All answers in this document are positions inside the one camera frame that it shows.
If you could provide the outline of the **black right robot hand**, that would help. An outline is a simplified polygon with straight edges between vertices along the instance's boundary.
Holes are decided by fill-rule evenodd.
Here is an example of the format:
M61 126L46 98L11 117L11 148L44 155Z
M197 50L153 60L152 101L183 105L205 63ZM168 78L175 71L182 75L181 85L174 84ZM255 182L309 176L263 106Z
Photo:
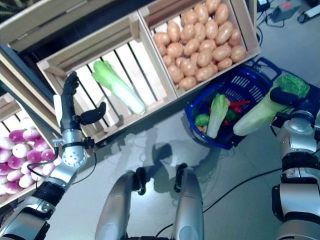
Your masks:
M269 97L273 102L293 108L296 111L307 111L317 115L320 110L319 106L310 99L283 91L280 87L272 89Z

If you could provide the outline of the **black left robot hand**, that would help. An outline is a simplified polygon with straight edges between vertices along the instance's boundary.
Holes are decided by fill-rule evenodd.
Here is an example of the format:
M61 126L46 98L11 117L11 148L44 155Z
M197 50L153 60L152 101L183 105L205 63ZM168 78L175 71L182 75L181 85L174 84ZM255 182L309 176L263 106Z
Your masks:
M73 71L63 85L61 100L62 116L60 119L60 130L80 130L81 125L86 126L98 122L106 113L106 103L102 102L98 108L83 112L77 115L74 106L74 95L79 86L77 73Z

